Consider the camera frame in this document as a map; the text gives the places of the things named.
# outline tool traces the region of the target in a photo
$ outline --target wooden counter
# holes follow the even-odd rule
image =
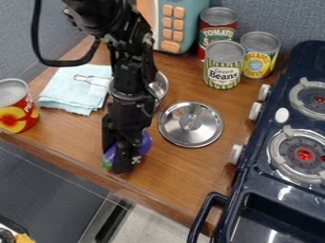
[[[91,38],[84,39],[65,59],[81,57],[91,42]],[[102,44],[91,63],[108,65],[108,56]],[[228,164],[230,150],[235,143],[244,144],[250,137],[254,123],[247,118],[252,103],[257,100],[261,85],[273,83],[278,71],[263,81],[243,78],[236,88],[216,90],[203,82],[203,63],[194,54],[157,52],[155,57],[157,67],[170,82],[164,107],[189,100],[214,106],[224,119],[219,140],[198,149],[178,147],[160,134],[156,117],[149,128],[154,141],[152,150],[135,172],[116,176],[101,167],[104,110],[82,117],[42,108],[40,121],[29,131],[20,135],[0,134],[0,138],[190,226],[209,192],[230,193],[235,172],[235,167]],[[56,71],[57,68],[48,68],[30,83],[34,100]],[[219,214],[216,210],[209,217],[210,230]]]

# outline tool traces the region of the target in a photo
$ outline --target green beans can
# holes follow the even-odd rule
[[[217,41],[206,49],[204,82],[216,89],[230,89],[240,83],[245,49],[233,41]]]

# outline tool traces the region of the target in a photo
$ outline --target red burner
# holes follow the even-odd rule
[[[300,149],[297,154],[303,160],[310,160],[313,158],[313,152],[307,149]]]
[[[314,97],[314,101],[317,102],[317,103],[325,103],[325,97],[317,95],[317,96]]]

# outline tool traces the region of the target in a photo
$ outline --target blue cloth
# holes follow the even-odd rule
[[[63,67],[40,94],[38,104],[89,116],[103,107],[111,80],[109,65]]]

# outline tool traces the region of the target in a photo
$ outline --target stove handle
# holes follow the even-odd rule
[[[203,205],[201,206],[199,214],[197,215],[196,219],[194,220],[192,228],[189,232],[189,235],[187,237],[187,243],[197,243],[198,242],[199,234],[203,228],[205,219],[208,217],[211,209],[217,205],[219,205],[221,207],[225,207],[227,202],[228,202],[228,196],[224,196],[222,194],[215,193],[215,192],[210,193],[206,197]]]

